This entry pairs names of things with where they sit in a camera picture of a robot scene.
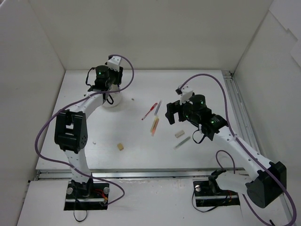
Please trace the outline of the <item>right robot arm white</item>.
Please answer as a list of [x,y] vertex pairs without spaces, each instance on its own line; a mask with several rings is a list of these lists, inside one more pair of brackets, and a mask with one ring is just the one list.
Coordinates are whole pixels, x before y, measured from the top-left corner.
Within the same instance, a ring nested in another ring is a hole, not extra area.
[[177,113],[179,121],[188,121],[198,127],[204,137],[218,144],[247,171],[248,176],[224,169],[214,171],[209,176],[210,192],[219,194],[223,190],[231,190],[241,193],[262,209],[283,193],[286,188],[286,166],[280,161],[273,163],[231,132],[227,121],[206,106],[204,95],[193,94],[187,102],[178,100],[168,103],[166,108],[165,116],[170,124],[175,123],[174,114]]

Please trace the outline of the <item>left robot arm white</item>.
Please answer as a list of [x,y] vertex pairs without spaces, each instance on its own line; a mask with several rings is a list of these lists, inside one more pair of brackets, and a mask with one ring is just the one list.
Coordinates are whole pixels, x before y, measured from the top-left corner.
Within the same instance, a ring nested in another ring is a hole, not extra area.
[[107,91],[118,91],[121,84],[123,67],[108,64],[94,68],[96,79],[87,91],[87,99],[62,111],[56,117],[55,143],[67,156],[71,165],[71,187],[73,194],[84,198],[94,192],[93,179],[85,155],[88,140],[87,118],[96,108],[108,102],[113,105],[113,94]]

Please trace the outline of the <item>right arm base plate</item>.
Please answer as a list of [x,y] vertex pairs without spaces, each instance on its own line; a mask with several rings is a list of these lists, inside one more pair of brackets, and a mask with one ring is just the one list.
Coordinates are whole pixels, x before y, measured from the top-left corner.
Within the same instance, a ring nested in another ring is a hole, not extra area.
[[193,181],[192,203],[197,208],[204,208],[210,211],[223,206],[239,206],[239,195],[230,190],[220,190],[214,193],[208,180]]

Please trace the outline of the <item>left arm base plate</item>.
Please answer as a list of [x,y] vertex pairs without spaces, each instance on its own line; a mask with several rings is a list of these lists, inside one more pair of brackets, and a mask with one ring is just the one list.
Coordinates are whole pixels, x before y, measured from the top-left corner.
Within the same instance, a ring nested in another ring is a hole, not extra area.
[[109,192],[108,183],[94,182],[90,191],[86,193],[69,182],[63,210],[107,210]]

